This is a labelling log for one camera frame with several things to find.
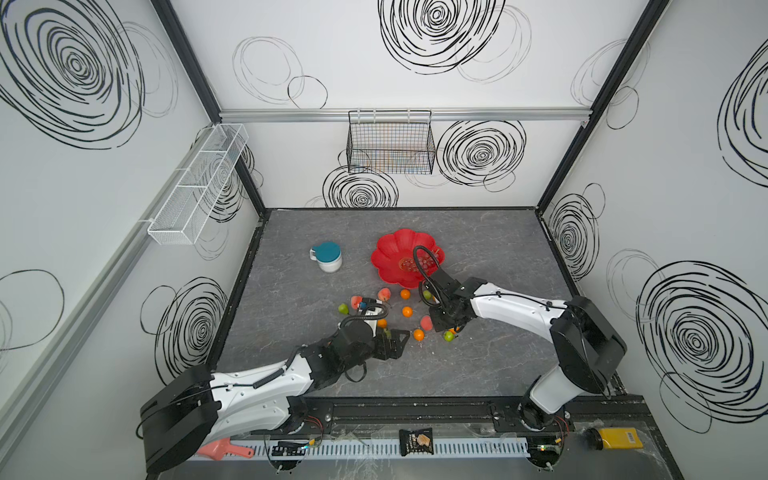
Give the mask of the purple fake grape bunch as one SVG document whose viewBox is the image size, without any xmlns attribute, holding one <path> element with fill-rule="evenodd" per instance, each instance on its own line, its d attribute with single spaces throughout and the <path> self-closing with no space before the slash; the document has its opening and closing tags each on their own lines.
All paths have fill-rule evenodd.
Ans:
<svg viewBox="0 0 768 480">
<path fill-rule="evenodd" d="M 432 272 L 437 268 L 433 258 L 421 255 L 417 259 L 414 259 L 413 256 L 403 258 L 399 261 L 398 267 L 401 271 L 408 273 L 418 273 L 420 270 Z"/>
</svg>

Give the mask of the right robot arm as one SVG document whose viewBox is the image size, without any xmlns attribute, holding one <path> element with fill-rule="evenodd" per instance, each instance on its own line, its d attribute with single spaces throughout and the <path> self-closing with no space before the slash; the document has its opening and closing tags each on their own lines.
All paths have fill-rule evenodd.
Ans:
<svg viewBox="0 0 768 480">
<path fill-rule="evenodd" d="M 536 378 L 517 407 L 521 423 L 531 431 L 545 430 L 581 394 L 606 394 L 627 352 L 619 333 L 583 296 L 538 298 L 474 277 L 463 283 L 426 280 L 418 291 L 437 331 L 458 333 L 478 318 L 510 325 L 552 344 L 557 364 Z"/>
</svg>

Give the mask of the red flower-shaped fruit bowl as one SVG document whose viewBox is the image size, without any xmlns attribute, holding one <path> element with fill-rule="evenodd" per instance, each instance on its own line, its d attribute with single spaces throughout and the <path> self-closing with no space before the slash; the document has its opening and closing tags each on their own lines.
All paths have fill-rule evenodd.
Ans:
<svg viewBox="0 0 768 480">
<path fill-rule="evenodd" d="M 380 237 L 370 260 L 385 283 L 415 289 L 424 280 L 424 275 L 420 271 L 403 272 L 398 263 L 411 256 L 417 259 L 419 255 L 433 258 L 436 266 L 445 260 L 444 250 L 431 235 L 404 228 Z"/>
</svg>

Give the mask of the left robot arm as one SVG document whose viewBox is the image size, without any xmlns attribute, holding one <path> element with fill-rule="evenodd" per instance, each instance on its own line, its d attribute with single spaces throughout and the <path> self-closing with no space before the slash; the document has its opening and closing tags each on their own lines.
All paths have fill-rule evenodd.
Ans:
<svg viewBox="0 0 768 480">
<path fill-rule="evenodd" d="M 187 369 L 140 409 L 146 473 L 159 475 L 234 435 L 297 429 L 307 415 L 302 396 L 370 359 L 400 358 L 409 337 L 409 331 L 385 329 L 375 320 L 352 320 L 282 362 L 231 373 L 204 365 Z"/>
</svg>

